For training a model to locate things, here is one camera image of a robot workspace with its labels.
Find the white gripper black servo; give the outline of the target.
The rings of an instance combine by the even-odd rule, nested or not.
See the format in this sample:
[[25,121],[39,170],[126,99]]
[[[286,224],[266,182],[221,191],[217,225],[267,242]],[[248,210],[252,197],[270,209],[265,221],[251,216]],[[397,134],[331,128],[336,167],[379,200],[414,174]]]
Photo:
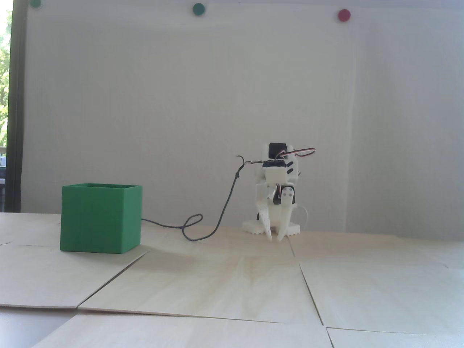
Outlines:
[[281,208],[277,240],[281,242],[285,236],[296,234],[296,225],[290,222],[294,209],[295,191],[288,181],[282,183],[268,183],[261,181],[256,185],[256,208],[260,215],[262,230],[272,241],[269,209]]

